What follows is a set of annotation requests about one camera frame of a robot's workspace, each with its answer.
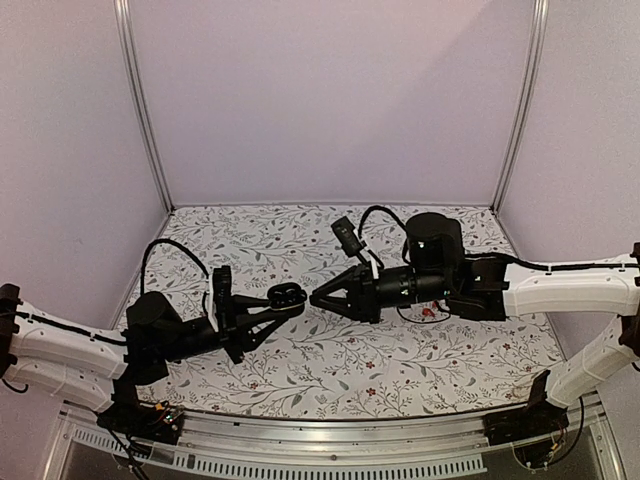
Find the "black earbud charging case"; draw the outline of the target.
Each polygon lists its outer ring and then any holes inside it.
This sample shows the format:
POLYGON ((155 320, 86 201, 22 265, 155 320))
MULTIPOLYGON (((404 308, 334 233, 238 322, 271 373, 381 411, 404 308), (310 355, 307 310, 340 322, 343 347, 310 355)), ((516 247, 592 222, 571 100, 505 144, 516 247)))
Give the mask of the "black earbud charging case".
POLYGON ((304 305, 307 301, 307 293, 297 283, 281 283, 267 291, 267 300, 272 310, 287 310, 304 305))

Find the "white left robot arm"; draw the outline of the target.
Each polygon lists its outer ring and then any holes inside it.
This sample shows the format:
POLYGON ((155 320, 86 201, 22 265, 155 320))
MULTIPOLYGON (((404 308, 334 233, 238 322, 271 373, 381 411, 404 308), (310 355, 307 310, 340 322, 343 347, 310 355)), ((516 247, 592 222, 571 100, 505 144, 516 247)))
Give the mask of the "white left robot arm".
POLYGON ((168 374, 171 363, 223 350, 243 361, 275 330, 304 312, 306 292, 296 283, 271 287, 264 299, 234 295, 227 266, 209 279, 208 311, 184 321, 167 297, 142 294, 126 311, 123 331, 90 328, 45 313, 1 287, 1 377, 42 388, 90 410, 108 410, 128 434, 148 426, 137 389, 168 374))

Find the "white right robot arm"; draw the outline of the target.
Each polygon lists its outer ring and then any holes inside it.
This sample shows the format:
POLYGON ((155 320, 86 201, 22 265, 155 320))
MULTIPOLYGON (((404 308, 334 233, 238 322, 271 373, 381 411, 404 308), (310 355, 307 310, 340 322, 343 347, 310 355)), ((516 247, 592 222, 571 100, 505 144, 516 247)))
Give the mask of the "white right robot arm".
POLYGON ((537 436, 567 409, 639 358, 639 251, 597 261, 532 263, 502 253, 468 254, 458 221, 420 213, 403 226, 405 265, 361 259, 315 289, 313 306, 377 323, 384 308, 442 300, 461 319, 503 321, 538 313, 612 313, 607 328, 570 360, 537 375, 517 427, 537 436))

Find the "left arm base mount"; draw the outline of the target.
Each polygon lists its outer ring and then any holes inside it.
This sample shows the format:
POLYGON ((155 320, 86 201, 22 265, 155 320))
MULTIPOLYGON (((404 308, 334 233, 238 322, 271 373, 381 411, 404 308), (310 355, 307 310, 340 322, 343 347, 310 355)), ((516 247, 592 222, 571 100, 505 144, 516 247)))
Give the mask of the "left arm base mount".
POLYGON ((140 402, 135 385, 114 382, 112 404, 97 413, 97 425, 125 436, 176 445, 184 426, 184 409, 167 401, 147 405, 140 402))

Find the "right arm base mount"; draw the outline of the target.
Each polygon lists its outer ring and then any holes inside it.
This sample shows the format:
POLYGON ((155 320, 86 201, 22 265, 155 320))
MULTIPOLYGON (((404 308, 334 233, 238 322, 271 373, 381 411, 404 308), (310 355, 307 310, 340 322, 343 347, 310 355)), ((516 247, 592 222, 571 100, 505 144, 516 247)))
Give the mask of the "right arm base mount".
POLYGON ((548 398, 546 384, 549 376, 550 371, 545 370, 534 378, 524 406, 482 417, 483 432, 490 445, 549 434, 569 425, 568 408, 558 407, 548 398))

